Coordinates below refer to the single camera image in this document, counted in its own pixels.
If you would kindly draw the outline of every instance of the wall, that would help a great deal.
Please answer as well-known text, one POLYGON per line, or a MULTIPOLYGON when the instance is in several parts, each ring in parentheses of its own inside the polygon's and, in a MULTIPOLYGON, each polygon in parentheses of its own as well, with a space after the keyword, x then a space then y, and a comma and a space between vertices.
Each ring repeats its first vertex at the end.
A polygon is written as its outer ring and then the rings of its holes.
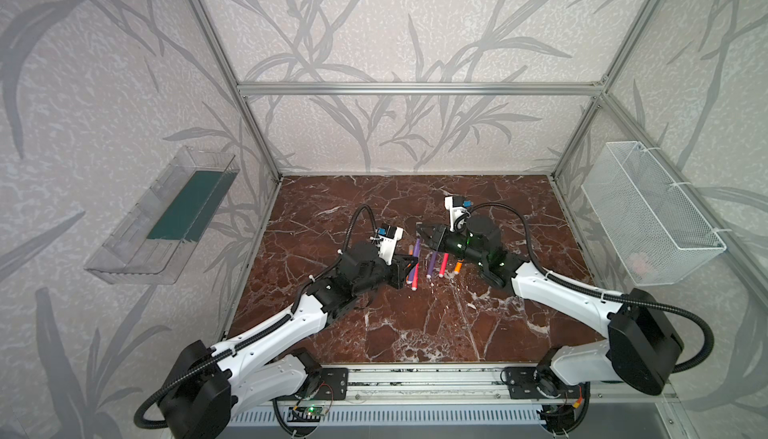
MULTIPOLYGON (((611 90, 673 164, 766 264, 768 183, 763 165, 768 99, 768 0, 667 0, 611 90)), ((558 178, 605 285, 632 285, 580 186, 604 143, 628 140, 600 112, 558 178)), ((763 437, 768 427, 768 315, 723 257, 677 285, 647 288, 696 312, 716 348, 672 384, 703 439, 763 437)), ((686 342, 700 333, 674 319, 686 342)))
POLYGON ((158 437, 133 411, 216 340, 274 185, 185 0, 0 2, 0 437, 158 437), (241 171, 178 282, 84 271, 182 145, 241 171))
MULTIPOLYGON (((643 0, 204 1, 240 81, 573 82, 600 80, 643 0)), ((281 167, 300 174, 548 172, 586 104, 250 101, 281 167)))

